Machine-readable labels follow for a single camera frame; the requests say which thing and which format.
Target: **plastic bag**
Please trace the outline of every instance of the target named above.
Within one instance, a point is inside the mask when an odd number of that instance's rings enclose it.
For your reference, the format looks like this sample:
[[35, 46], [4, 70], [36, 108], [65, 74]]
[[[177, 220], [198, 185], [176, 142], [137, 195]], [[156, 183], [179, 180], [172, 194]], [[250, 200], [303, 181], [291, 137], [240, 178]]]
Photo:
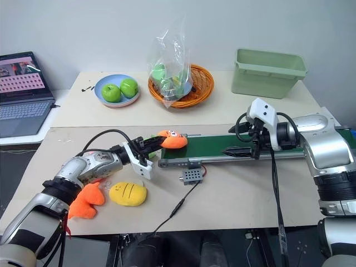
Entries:
[[184, 41], [184, 19], [176, 20], [154, 39], [147, 59], [150, 79], [169, 108], [192, 88], [189, 52]]

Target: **green plastic bin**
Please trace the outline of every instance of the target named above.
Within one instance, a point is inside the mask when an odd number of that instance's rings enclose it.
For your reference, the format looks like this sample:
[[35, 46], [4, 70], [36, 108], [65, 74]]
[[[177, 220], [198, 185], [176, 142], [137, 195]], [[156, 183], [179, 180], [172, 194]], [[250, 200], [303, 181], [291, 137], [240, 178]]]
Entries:
[[283, 98], [307, 73], [297, 55], [238, 49], [232, 92]]

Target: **wicker basket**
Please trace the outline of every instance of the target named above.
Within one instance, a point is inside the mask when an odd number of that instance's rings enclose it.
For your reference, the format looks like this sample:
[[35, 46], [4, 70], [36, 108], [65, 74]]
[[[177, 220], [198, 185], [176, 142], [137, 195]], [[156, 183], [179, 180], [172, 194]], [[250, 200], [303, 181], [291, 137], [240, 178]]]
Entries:
[[[178, 101], [173, 102], [171, 107], [184, 108], [195, 106], [206, 100], [214, 89], [214, 79], [209, 71], [195, 64], [191, 64], [190, 68], [193, 80], [192, 91]], [[151, 79], [149, 79], [149, 90], [155, 99], [163, 103], [163, 96], [156, 90]]]

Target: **red wire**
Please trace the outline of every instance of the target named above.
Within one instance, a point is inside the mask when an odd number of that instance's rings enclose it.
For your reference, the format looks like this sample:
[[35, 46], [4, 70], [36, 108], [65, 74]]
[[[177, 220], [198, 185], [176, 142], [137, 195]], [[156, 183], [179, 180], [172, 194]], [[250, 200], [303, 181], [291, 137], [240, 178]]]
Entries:
[[206, 167], [202, 164], [201, 165], [203, 168], [204, 168], [204, 170], [205, 170], [205, 172], [202, 174], [202, 176], [204, 177], [205, 175], [206, 175], [206, 173], [207, 173], [207, 169], [206, 169]]

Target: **plush toy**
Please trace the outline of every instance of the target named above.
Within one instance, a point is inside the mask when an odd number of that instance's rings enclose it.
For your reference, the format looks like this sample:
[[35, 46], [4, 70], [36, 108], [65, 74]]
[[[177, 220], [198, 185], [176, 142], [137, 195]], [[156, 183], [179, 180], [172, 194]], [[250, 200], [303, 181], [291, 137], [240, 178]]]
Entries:
[[110, 199], [122, 206], [139, 206], [146, 196], [147, 189], [133, 182], [118, 182], [109, 191]]
[[93, 219], [96, 210], [92, 205], [102, 205], [105, 197], [99, 189], [99, 182], [86, 185], [69, 208], [68, 219], [79, 217]]
[[181, 149], [188, 144], [187, 137], [175, 131], [160, 131], [158, 135], [167, 137], [161, 144], [161, 146], [166, 149]]

